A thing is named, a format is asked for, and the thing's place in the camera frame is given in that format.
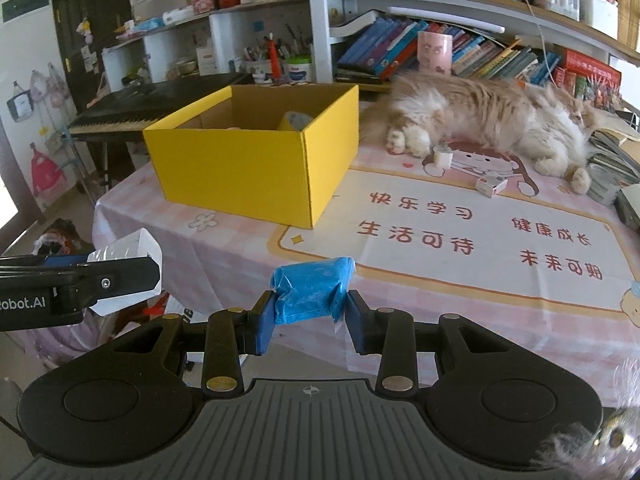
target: cat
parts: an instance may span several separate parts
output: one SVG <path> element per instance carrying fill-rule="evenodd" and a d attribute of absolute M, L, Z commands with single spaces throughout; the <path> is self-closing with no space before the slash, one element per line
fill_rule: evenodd
<path fill-rule="evenodd" d="M 589 136 L 605 126 L 630 126 L 549 83 L 464 79 L 411 72 L 360 118 L 361 143 L 385 143 L 393 153 L 424 158 L 455 137 L 499 153 L 529 157 L 543 175 L 566 177 L 577 194 L 591 184 L 586 169 Z"/>

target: gray ribbed panel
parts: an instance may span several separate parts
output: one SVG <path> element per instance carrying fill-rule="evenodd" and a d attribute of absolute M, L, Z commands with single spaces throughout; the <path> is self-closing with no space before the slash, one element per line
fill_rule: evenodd
<path fill-rule="evenodd" d="M 320 389 L 312 396 L 303 391 L 311 385 Z M 444 446 L 414 405 L 380 399 L 364 380 L 258 380 L 240 399 L 209 401 L 180 440 L 151 457 L 98 469 L 39 458 L 16 480 L 564 478 L 476 464 Z"/>

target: shelf post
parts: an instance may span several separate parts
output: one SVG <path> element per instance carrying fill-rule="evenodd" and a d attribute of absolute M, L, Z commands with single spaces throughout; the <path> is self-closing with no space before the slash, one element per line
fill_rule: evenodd
<path fill-rule="evenodd" d="M 326 0 L 309 0 L 311 31 L 314 38 L 314 64 L 319 83 L 332 83 L 334 69 L 329 42 L 329 11 Z"/>

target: blue plastic wrapper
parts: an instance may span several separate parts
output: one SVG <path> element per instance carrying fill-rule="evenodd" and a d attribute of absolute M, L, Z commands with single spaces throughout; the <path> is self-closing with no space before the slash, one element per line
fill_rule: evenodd
<path fill-rule="evenodd" d="M 278 296 L 276 324 L 324 316 L 340 321 L 355 268 L 352 258 L 278 267 L 271 275 L 271 288 Z"/>

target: white flower print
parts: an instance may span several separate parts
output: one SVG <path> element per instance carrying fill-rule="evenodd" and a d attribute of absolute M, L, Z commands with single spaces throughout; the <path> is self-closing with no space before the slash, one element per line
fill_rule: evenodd
<path fill-rule="evenodd" d="M 189 229 L 196 229 L 196 231 L 200 233 L 210 227 L 215 227 L 218 225 L 218 221 L 215 218 L 215 212 L 209 213 L 208 215 L 199 214 L 196 216 L 196 219 L 189 224 Z"/>

